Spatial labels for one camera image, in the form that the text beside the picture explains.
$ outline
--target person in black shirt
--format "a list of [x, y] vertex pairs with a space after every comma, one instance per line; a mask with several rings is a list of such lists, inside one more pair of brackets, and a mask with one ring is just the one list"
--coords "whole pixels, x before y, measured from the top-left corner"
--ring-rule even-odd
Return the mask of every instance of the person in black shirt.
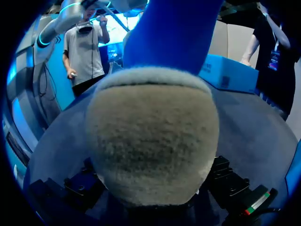
[[294, 31], [277, 15], [259, 3], [262, 16], [254, 30], [241, 63], [251, 66], [250, 58], [260, 45], [256, 70], [259, 71], [256, 88], [268, 104], [280, 110], [286, 121], [291, 112], [295, 93], [294, 64], [300, 58]]

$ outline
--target black pants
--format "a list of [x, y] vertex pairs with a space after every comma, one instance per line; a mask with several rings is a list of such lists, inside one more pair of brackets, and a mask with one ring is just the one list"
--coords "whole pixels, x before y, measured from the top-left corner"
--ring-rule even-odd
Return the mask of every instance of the black pants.
[[85, 82], [82, 82], [76, 86], [72, 87], [73, 93], [75, 97], [79, 97], [83, 92], [85, 92], [88, 88], [93, 86], [95, 83], [97, 83], [99, 80], [101, 80], [105, 75], [98, 76], [93, 79], [89, 79]]

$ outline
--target screen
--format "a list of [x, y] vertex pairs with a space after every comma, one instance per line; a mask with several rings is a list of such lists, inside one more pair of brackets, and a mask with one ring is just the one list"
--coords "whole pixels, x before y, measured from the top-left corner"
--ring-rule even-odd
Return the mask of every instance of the screen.
[[[126, 27], [129, 28], [129, 30], [134, 29], [140, 19], [140, 15], [128, 18], [123, 16], [123, 14], [116, 14], [116, 16], [122, 21], [122, 23]], [[110, 42], [107, 44], [99, 43], [98, 47], [121, 43], [123, 42], [123, 39], [127, 34], [126, 30], [124, 30], [112, 16], [108, 15], [106, 16], [106, 18], [108, 18], [107, 29], [110, 35]], [[97, 20], [93, 20], [93, 23], [99, 24]]]

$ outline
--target cardboard box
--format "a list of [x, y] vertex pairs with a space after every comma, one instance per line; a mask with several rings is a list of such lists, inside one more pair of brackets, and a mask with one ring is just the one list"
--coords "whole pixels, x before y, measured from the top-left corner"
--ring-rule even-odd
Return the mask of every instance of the cardboard box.
[[223, 56], [208, 54], [199, 76], [217, 89], [254, 93], [258, 71]]

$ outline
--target man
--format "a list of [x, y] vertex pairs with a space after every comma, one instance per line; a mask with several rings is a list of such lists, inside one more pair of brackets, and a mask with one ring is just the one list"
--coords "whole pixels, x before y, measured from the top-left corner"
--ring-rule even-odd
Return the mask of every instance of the man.
[[256, 70], [257, 94], [271, 105], [286, 121], [291, 112], [295, 93], [294, 64], [300, 58], [297, 28], [282, 15], [281, 7], [267, 10], [261, 3], [264, 15], [257, 24], [241, 62], [251, 66], [250, 58], [260, 45]]
[[68, 30], [64, 37], [63, 64], [76, 97], [104, 76], [98, 43], [110, 41], [106, 27], [108, 19], [98, 17], [99, 25], [90, 24], [89, 20], [95, 13], [95, 9], [87, 9], [83, 20]]

